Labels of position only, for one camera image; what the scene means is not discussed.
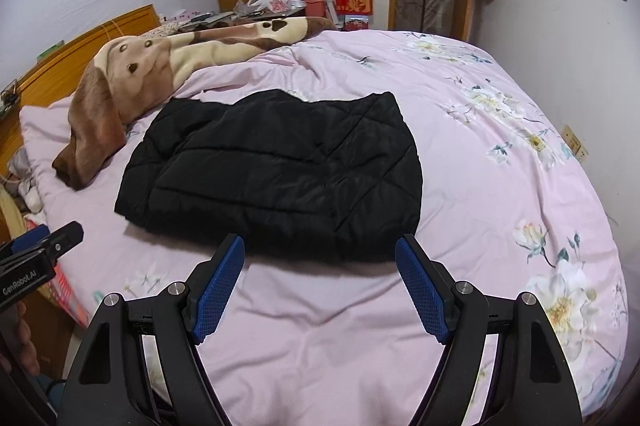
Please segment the person left hand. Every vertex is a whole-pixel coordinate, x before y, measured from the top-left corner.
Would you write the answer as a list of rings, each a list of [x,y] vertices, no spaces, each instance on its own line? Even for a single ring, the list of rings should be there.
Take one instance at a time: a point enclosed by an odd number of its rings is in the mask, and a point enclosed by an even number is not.
[[[32,342],[32,331],[25,321],[26,305],[17,302],[1,315],[1,336],[6,340],[12,356],[31,376],[38,376],[40,364]]]

